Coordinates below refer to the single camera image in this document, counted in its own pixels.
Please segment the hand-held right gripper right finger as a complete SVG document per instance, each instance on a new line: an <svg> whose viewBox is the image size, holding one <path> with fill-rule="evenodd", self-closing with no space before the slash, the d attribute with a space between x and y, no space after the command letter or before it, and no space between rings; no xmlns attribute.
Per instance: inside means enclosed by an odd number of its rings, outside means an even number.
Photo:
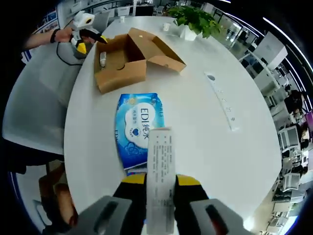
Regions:
<svg viewBox="0 0 313 235"><path fill-rule="evenodd" d="M176 175L175 220L180 235L246 235L243 219L218 199L210 199L198 180Z"/></svg>

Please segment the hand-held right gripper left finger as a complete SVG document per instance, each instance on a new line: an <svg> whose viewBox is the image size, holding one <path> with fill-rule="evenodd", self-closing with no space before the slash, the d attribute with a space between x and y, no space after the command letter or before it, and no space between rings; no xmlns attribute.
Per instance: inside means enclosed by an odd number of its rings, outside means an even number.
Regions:
<svg viewBox="0 0 313 235"><path fill-rule="evenodd" d="M146 219L146 174L124 178L78 217L80 235L139 235Z"/></svg>

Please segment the person's left hand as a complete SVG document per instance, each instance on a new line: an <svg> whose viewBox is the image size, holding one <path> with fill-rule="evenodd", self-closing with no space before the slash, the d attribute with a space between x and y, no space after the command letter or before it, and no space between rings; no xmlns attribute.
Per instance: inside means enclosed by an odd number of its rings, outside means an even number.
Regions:
<svg viewBox="0 0 313 235"><path fill-rule="evenodd" d="M58 31L56 31L54 40L60 43L68 43L71 40L71 36L72 36L72 28L66 27L66 28L59 29Z"/></svg>

